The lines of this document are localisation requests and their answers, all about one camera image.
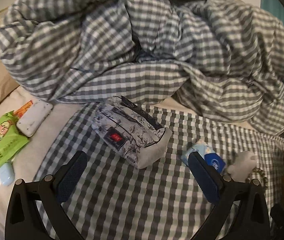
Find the blue white tissue packet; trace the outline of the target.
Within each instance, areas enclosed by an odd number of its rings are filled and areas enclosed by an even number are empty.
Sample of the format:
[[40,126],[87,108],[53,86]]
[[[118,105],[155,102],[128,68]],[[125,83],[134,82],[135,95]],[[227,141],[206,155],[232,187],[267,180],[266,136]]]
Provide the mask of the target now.
[[199,139],[182,154],[181,160],[186,166],[188,166],[188,158],[192,152],[199,153],[209,166],[214,167],[219,174],[222,174],[226,163],[203,139]]

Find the floral tissue pack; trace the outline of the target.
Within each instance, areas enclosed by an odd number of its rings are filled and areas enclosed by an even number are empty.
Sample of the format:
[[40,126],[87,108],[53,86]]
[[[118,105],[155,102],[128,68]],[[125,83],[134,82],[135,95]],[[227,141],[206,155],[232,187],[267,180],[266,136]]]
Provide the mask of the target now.
[[96,110],[92,129],[118,155],[141,170],[164,156],[172,131],[124,96]]

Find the light blue earbuds case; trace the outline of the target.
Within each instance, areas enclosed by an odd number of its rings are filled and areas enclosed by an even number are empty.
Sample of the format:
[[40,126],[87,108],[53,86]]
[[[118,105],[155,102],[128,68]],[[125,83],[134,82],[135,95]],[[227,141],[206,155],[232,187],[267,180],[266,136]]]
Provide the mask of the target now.
[[15,173],[11,162],[6,162],[0,167],[0,181],[4,186],[9,186],[15,180]]

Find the green snack bag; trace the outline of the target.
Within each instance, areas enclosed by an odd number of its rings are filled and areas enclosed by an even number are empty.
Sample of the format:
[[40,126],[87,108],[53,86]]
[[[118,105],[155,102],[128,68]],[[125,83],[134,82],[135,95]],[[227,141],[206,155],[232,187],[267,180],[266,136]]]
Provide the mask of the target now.
[[13,111],[0,117],[0,167],[29,143],[29,139],[17,129],[17,121]]

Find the grey checked bed sheet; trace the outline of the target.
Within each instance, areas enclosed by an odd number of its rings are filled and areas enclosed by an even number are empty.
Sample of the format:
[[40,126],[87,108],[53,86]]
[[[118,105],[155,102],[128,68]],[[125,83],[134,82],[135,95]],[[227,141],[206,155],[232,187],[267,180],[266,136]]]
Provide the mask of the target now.
[[61,130],[35,180],[55,173],[78,150],[87,167],[63,208],[85,239],[189,239],[212,209],[181,155],[199,139],[227,164],[244,151],[257,155],[268,180],[267,205],[281,201],[284,139],[201,116],[146,106],[145,111],[172,131],[166,154],[138,170],[119,157],[93,131],[98,103],[77,111]]

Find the white rectangular device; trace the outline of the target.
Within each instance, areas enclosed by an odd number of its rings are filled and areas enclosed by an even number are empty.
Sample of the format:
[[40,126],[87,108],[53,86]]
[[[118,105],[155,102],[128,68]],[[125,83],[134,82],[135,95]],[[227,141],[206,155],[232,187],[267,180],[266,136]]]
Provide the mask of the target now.
[[26,137],[32,137],[52,109],[53,105],[51,103],[36,100],[19,119],[16,124],[17,128]]

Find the orange packet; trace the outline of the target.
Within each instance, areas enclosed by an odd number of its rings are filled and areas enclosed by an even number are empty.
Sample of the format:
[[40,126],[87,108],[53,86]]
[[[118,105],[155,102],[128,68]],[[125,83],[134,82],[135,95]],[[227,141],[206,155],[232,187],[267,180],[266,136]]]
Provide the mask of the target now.
[[18,119],[20,119],[26,113],[26,111],[28,111],[30,109],[30,107],[32,107],[32,105],[33,105],[33,101],[32,100],[28,101],[22,107],[20,107],[18,110],[14,111],[14,115]]

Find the grey checked duvet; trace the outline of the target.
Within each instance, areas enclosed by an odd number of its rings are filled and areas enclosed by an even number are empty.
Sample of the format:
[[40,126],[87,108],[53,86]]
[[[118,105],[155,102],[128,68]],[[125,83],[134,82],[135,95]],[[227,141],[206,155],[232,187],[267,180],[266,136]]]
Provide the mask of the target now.
[[284,131],[284,25],[240,0],[16,0],[0,59],[45,101],[174,96],[214,121]]

